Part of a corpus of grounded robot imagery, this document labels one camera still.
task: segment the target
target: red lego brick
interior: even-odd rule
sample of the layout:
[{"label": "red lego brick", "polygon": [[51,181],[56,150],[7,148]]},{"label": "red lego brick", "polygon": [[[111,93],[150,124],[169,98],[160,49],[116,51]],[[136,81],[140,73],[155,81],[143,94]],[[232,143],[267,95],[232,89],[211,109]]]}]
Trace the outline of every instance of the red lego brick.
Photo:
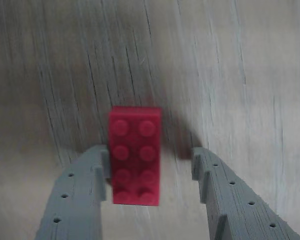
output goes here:
[{"label": "red lego brick", "polygon": [[114,204],[158,206],[161,109],[115,106],[109,115]]}]

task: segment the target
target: hole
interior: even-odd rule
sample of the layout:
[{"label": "hole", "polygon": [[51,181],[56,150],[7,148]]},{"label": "hole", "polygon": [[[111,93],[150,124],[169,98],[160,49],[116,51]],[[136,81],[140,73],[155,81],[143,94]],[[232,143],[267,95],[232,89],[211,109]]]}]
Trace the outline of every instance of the hole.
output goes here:
[{"label": "hole", "polygon": [[57,224],[57,223],[61,222],[61,219],[58,218],[58,217],[55,217],[55,218],[53,219],[53,222]]}]

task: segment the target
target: lego stud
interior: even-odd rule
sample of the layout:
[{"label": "lego stud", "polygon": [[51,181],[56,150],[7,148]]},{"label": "lego stud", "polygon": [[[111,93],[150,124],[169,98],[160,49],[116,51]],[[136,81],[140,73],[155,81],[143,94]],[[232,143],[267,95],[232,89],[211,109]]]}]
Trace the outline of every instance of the lego stud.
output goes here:
[{"label": "lego stud", "polygon": [[113,153],[113,156],[120,161],[125,161],[129,157],[128,148],[126,146],[122,146],[122,145],[116,146],[113,149],[112,153]]},{"label": "lego stud", "polygon": [[128,130],[129,130],[127,121],[125,121],[125,120],[116,121],[112,126],[112,130],[113,130],[114,134],[117,136],[123,137],[123,136],[127,135]]},{"label": "lego stud", "polygon": [[156,126],[151,121],[142,121],[139,125],[139,133],[143,137],[151,137],[155,134]]},{"label": "lego stud", "polygon": [[153,184],[156,181],[155,174],[150,170],[145,170],[140,175],[141,181],[145,184]]},{"label": "lego stud", "polygon": [[155,201],[155,196],[151,192],[143,192],[139,196],[139,200],[144,203],[145,205],[153,204]]},{"label": "lego stud", "polygon": [[120,203],[126,203],[130,200],[130,194],[124,190],[117,192],[114,197],[115,201]]},{"label": "lego stud", "polygon": [[131,174],[127,169],[119,169],[115,175],[114,179],[116,182],[120,184],[126,184],[130,181],[131,179]]},{"label": "lego stud", "polygon": [[145,162],[151,162],[155,159],[156,150],[152,146],[144,146],[139,152],[141,160]]}]

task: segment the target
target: wooden surface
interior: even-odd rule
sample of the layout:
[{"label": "wooden surface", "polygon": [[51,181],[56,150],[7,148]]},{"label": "wooden surface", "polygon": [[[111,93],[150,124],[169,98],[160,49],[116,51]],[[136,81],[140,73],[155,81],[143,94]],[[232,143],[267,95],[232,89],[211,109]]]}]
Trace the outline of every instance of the wooden surface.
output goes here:
[{"label": "wooden surface", "polygon": [[114,105],[163,109],[161,200],[108,190],[105,240],[209,238],[199,145],[300,234],[300,0],[0,0],[0,239],[34,238]]}]

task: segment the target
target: plywood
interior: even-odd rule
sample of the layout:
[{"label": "plywood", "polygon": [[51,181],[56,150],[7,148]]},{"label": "plywood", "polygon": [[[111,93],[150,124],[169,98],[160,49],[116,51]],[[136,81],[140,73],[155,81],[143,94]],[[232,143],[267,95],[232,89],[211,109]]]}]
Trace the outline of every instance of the plywood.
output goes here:
[{"label": "plywood", "polygon": [[114,105],[162,107],[162,194],[103,203],[104,239],[208,239],[198,145],[300,234],[300,0],[0,0],[0,239],[34,238]]}]

